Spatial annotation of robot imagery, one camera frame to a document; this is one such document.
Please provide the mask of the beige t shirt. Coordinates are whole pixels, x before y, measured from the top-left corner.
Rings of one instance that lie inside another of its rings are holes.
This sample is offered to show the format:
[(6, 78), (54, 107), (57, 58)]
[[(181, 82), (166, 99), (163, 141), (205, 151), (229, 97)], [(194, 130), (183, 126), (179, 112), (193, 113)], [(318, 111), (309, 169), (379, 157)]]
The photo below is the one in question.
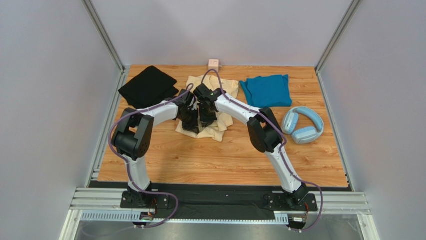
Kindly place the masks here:
[[(221, 83), (223, 90), (236, 99), (240, 89), (239, 82), (236, 80), (221, 79)], [(219, 79), (215, 75), (207, 75), (204, 78), (203, 84), (212, 91), (220, 88)], [(234, 121), (229, 114), (222, 112), (216, 113), (216, 117), (217, 120), (215, 120), (211, 125), (207, 127), (201, 127), (199, 133), (184, 130), (181, 121), (178, 123), (175, 131), (194, 139), (208, 138), (217, 142), (222, 142), (225, 131), (228, 130), (228, 127), (234, 124)]]

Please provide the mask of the blue t shirt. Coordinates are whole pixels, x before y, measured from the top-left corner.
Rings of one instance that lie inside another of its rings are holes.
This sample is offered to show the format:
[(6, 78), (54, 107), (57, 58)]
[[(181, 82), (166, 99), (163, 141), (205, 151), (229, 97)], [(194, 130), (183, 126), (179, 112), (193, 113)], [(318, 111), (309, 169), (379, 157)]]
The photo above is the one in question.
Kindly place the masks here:
[(250, 106), (272, 108), (291, 107), (293, 104), (287, 74), (248, 78), (239, 84)]

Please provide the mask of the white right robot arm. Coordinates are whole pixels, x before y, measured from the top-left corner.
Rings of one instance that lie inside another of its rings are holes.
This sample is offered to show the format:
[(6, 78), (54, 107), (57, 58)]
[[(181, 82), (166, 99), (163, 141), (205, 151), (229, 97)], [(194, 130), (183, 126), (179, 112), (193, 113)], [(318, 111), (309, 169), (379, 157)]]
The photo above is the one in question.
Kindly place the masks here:
[(274, 167), (282, 189), (294, 205), (300, 205), (309, 190), (296, 173), (286, 151), (287, 140), (279, 129), (277, 119), (269, 108), (260, 109), (243, 103), (219, 90), (210, 93), (195, 93), (206, 113), (225, 113), (246, 124), (253, 147), (266, 155)]

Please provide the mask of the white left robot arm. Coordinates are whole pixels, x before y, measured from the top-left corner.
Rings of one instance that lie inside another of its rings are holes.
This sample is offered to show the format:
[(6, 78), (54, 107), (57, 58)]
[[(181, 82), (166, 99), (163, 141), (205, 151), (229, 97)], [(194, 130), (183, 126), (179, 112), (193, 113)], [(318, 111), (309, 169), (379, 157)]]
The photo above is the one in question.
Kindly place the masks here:
[(194, 100), (185, 102), (163, 101), (144, 109), (127, 108), (113, 125), (109, 147), (125, 162), (130, 190), (142, 195), (155, 195), (148, 176), (146, 154), (150, 148), (153, 128), (169, 120), (182, 120), (197, 125), (197, 107)]

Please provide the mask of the black t shirt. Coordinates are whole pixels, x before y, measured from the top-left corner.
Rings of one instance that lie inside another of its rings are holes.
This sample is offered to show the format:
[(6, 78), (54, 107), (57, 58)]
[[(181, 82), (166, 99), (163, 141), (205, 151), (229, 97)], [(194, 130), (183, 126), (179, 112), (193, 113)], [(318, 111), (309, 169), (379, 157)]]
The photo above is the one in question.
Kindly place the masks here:
[(135, 109), (145, 109), (173, 98), (179, 93), (175, 87), (177, 80), (155, 66), (149, 66), (118, 92)]

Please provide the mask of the black base mat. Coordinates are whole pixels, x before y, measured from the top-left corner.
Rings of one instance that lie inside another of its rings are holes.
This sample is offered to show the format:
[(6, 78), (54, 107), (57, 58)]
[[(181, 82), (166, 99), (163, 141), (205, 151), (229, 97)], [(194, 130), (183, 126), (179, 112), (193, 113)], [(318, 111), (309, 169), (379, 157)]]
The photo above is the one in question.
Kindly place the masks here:
[(299, 205), (294, 205), (278, 186), (202, 185), (154, 183), (151, 191), (170, 193), (143, 195), (132, 192), (125, 182), (93, 181), (90, 188), (117, 189), (118, 207), (124, 210), (150, 210), (157, 220), (172, 216), (182, 220), (272, 220), (275, 211), (316, 213), (320, 198), (315, 187)]

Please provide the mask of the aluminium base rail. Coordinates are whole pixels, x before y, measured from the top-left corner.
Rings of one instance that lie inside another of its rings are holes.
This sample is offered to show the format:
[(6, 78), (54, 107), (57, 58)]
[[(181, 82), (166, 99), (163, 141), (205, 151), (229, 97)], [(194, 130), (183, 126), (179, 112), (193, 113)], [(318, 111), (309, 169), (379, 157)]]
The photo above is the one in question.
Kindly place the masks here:
[(62, 240), (86, 239), (377, 240), (363, 192), (314, 187), (298, 204), (279, 186), (152, 185), (132, 194), (120, 182), (77, 188)]

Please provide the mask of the left aluminium corner post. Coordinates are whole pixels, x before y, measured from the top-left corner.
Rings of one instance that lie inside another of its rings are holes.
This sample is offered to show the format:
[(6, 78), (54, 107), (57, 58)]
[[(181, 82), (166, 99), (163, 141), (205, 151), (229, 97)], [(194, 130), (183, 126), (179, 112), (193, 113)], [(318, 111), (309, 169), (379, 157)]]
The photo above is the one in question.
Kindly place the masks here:
[(124, 65), (123, 61), (119, 57), (119, 54), (114, 47), (114, 44), (100, 18), (100, 15), (98, 14), (98, 11), (96, 10), (96, 7), (92, 0), (82, 0), (81, 1), (90, 16), (95, 28), (97, 29), (103, 43), (105, 44), (106, 49), (108, 50), (114, 64), (116, 67), (123, 72), (126, 69), (126, 66)]

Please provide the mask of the aluminium corner post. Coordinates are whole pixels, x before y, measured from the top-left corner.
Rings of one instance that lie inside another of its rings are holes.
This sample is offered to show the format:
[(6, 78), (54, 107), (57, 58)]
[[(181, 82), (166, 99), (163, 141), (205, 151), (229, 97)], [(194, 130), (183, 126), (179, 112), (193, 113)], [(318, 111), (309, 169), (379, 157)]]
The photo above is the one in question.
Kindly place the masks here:
[(114, 44), (100, 18), (100, 15), (98, 14), (98, 11), (96, 10), (96, 7), (92, 0), (82, 0), (81, 1), (90, 16), (95, 28), (97, 29), (103, 43), (105, 44), (106, 49), (108, 50), (114, 64), (116, 67), (123, 72), (126, 69), (126, 66), (124, 65), (123, 61), (119, 57), (119, 54), (114, 47)]
[(327, 44), (324, 52), (322, 53), (317, 65), (315, 66), (315, 72), (318, 74), (324, 68), (327, 60), (329, 59), (331, 53), (333, 52), (335, 46), (339, 42), (346, 28), (350, 24), (352, 18), (356, 14), (362, 0), (352, 0), (349, 4), (349, 7), (345, 11), (342, 19), (340, 20), (336, 30), (334, 31), (329, 43)]

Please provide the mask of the right aluminium corner post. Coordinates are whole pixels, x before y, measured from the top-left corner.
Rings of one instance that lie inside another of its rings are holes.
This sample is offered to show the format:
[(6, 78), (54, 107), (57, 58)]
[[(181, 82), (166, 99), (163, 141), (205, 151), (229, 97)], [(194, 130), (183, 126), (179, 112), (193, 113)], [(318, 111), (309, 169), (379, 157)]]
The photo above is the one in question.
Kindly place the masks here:
[(350, 24), (352, 18), (356, 14), (362, 0), (352, 0), (349, 4), (349, 7), (345, 11), (342, 19), (340, 20), (336, 30), (334, 31), (329, 43), (327, 44), (324, 52), (322, 53), (317, 65), (315, 66), (315, 72), (318, 74), (324, 68), (327, 60), (329, 59), (331, 53), (333, 52), (335, 46), (339, 42), (346, 28)]

